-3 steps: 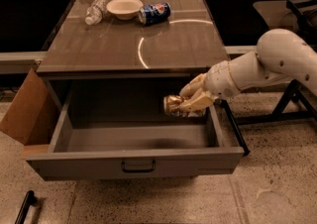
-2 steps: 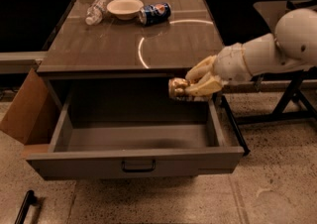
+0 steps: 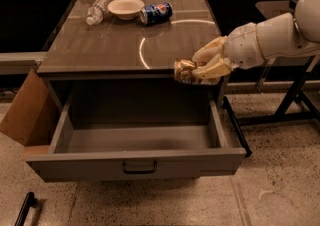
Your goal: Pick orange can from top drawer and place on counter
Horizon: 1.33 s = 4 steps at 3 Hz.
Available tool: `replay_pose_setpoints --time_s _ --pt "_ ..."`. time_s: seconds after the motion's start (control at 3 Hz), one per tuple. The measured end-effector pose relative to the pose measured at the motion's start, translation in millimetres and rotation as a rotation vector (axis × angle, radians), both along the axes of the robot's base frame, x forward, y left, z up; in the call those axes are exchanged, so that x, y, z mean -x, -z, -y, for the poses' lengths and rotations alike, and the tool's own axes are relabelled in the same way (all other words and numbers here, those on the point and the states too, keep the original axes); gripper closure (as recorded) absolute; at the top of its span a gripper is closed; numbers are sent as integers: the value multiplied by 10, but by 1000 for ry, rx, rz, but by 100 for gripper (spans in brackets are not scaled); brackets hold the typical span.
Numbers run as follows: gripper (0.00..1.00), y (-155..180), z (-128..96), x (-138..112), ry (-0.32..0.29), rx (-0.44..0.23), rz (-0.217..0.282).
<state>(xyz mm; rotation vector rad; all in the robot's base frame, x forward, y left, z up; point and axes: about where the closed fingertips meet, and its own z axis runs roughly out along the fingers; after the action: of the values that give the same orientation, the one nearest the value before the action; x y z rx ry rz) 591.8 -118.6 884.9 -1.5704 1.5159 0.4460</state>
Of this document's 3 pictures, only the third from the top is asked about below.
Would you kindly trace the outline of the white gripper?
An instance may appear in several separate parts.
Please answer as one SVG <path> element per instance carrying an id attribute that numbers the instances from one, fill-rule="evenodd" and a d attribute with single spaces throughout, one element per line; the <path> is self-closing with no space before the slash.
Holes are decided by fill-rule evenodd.
<path id="1" fill-rule="evenodd" d="M 265 58 L 257 34 L 257 25 L 248 23 L 235 28 L 227 37 L 210 41 L 193 55 L 192 61 L 198 67 L 192 74 L 199 79 L 217 79 L 231 73 L 233 64 L 241 69 L 262 65 Z"/>

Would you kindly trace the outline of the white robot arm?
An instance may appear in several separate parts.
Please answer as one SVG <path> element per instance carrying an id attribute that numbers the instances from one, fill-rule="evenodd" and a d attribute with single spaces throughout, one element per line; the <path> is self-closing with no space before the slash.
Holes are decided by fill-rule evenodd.
<path id="1" fill-rule="evenodd" d="M 235 28 L 198 50 L 192 75 L 216 81 L 234 69 L 250 69 L 276 57 L 308 57 L 320 52 L 320 0 L 298 0 L 292 13 Z"/>

